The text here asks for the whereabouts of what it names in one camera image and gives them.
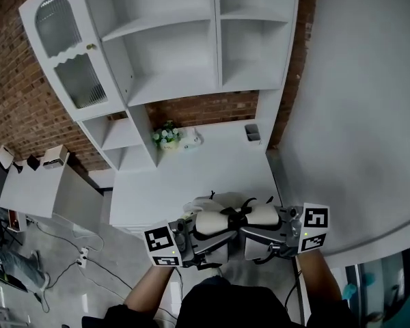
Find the frosted glass panel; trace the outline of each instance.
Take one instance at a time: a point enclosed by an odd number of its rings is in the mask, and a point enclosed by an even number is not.
[[[35,24],[49,57],[82,41],[67,0],[44,0],[36,12]]]
[[[94,72],[88,55],[77,55],[74,59],[58,65],[55,70],[76,108],[107,101],[107,95]]]

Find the person's arm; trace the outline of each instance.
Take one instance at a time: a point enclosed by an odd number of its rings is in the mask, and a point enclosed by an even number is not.
[[[298,260],[312,311],[326,303],[342,300],[336,279],[319,250],[299,254]]]
[[[173,270],[173,267],[150,267],[144,277],[129,293],[124,304],[130,310],[153,317],[161,303],[161,298]]]

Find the black shirt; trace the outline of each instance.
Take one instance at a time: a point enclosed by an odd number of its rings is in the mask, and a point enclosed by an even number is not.
[[[109,308],[103,327],[158,328],[148,315],[125,305]],[[194,287],[185,297],[176,328],[200,327],[302,327],[290,321],[284,306],[273,292],[263,287]],[[312,312],[307,327],[358,327],[346,301],[324,305]]]

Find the potted plant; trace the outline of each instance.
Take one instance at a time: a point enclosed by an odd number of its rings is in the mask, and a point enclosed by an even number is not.
[[[168,120],[162,128],[154,132],[153,142],[162,150],[177,150],[180,141],[179,130],[175,127],[173,120]]]

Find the box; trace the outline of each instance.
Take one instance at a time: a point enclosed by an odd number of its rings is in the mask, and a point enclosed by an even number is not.
[[[61,167],[65,164],[68,149],[64,145],[48,149],[44,154],[42,166],[46,169]]]

